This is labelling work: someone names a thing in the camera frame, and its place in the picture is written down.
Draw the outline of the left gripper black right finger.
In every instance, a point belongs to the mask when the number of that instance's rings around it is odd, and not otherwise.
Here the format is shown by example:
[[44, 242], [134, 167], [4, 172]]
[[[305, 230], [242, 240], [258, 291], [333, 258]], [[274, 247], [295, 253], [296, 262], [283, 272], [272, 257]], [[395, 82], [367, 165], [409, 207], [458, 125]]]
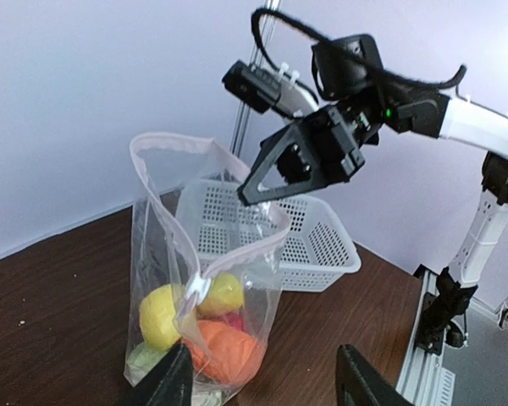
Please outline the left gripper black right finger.
[[336, 402], [338, 406], [412, 406], [351, 344], [337, 350]]

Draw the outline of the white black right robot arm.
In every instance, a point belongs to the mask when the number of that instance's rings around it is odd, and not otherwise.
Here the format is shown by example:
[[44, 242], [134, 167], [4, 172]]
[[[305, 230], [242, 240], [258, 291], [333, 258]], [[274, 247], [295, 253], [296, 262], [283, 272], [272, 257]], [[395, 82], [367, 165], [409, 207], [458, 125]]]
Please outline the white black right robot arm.
[[240, 70], [238, 92], [256, 111], [274, 110], [285, 117], [303, 113], [262, 142], [238, 190], [246, 205], [348, 182], [364, 165], [361, 147], [377, 144], [383, 126], [486, 151], [472, 225], [437, 277], [438, 295], [420, 316], [417, 342], [432, 347], [449, 334], [454, 318], [467, 311], [508, 224], [508, 116], [463, 96], [447, 96], [445, 85], [390, 73], [374, 39], [365, 34], [318, 41], [312, 47], [312, 75], [324, 107], [311, 104], [298, 85], [286, 91], [278, 75]]

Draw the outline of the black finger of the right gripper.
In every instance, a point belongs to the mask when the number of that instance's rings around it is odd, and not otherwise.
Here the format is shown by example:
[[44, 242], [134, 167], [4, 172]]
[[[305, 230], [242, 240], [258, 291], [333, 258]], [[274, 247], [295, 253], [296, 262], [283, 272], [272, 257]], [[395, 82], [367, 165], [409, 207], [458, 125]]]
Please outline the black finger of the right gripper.
[[301, 125], [288, 124], [260, 144], [260, 151], [250, 174], [256, 170], [268, 172], [264, 183], [269, 187], [280, 184], [282, 180], [290, 184], [307, 180], [309, 162], [301, 156], [304, 149], [305, 140]]
[[330, 186], [330, 182], [319, 171], [311, 173], [307, 180], [291, 184], [282, 180], [280, 184], [271, 187], [264, 183], [267, 175], [268, 172], [253, 171], [238, 187], [237, 195], [244, 206], [304, 195]]

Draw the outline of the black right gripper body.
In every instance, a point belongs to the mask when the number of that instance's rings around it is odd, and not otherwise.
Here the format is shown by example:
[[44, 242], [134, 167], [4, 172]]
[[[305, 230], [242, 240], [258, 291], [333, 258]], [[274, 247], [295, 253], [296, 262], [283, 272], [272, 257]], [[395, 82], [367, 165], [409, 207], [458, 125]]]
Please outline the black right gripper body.
[[370, 104], [327, 105], [300, 121], [300, 139], [284, 149], [276, 166], [289, 184], [346, 183], [365, 165], [365, 144], [378, 143], [381, 110]]

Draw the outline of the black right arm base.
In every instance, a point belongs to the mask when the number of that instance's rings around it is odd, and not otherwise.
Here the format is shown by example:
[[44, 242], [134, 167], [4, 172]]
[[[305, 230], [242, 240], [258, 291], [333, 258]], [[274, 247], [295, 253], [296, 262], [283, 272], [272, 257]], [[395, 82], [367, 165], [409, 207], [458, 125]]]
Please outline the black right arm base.
[[446, 266], [436, 277], [437, 294], [423, 295], [415, 345], [428, 354], [441, 355], [444, 344], [461, 348], [466, 342], [467, 329], [461, 329], [453, 319], [466, 312], [478, 286], [463, 288], [450, 275]]

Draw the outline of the yellow toy pepper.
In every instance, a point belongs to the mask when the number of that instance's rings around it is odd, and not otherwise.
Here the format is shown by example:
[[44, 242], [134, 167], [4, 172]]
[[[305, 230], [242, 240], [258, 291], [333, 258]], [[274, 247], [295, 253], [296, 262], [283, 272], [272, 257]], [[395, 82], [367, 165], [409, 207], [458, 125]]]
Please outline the yellow toy pepper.
[[175, 308], [173, 292], [182, 294], [185, 288], [164, 284], [152, 290], [139, 308], [139, 325], [144, 341], [154, 349], [166, 352], [181, 337], [174, 326]]

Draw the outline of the white toy cauliflower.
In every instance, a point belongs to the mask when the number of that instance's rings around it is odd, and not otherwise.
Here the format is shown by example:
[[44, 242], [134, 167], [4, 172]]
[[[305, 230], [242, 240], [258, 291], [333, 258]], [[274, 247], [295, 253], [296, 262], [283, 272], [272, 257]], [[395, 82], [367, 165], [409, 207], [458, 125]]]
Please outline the white toy cauliflower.
[[152, 370], [165, 354], [166, 352], [155, 349], [143, 342], [131, 351], [126, 364], [133, 372], [146, 374]]

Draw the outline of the clear zip top bag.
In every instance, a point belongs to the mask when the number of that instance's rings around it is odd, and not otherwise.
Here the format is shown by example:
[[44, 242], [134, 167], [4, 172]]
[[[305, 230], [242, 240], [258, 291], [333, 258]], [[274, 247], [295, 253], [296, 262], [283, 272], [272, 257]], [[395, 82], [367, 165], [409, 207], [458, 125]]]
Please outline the clear zip top bag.
[[260, 370], [282, 292], [290, 219], [243, 204], [248, 166], [215, 140], [130, 142], [132, 206], [123, 405], [223, 405]]

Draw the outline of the orange toy pumpkin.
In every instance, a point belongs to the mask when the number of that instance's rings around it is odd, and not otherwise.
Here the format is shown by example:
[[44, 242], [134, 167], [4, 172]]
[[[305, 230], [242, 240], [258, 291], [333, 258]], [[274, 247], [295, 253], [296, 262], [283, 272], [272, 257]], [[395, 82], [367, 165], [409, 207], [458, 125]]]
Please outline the orange toy pumpkin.
[[202, 320], [199, 330], [208, 352], [184, 339], [190, 350], [194, 369], [217, 383], [240, 385], [259, 371], [266, 352], [264, 343], [221, 321]]

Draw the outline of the red toy bell pepper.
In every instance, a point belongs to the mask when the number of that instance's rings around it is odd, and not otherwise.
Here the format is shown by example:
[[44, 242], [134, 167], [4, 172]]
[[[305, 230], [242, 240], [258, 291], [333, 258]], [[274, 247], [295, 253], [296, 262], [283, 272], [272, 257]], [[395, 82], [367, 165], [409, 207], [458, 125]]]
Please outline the red toy bell pepper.
[[245, 330], [244, 318], [237, 312], [230, 312], [223, 316], [223, 321], [227, 326], [230, 326], [238, 331]]

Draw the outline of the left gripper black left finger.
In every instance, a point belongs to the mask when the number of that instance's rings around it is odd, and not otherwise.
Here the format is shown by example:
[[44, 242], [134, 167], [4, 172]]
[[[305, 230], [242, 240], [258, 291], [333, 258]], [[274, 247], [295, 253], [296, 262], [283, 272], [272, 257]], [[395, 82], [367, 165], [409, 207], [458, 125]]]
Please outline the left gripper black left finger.
[[193, 361], [183, 343], [176, 343], [156, 366], [121, 399], [121, 405], [191, 406]]

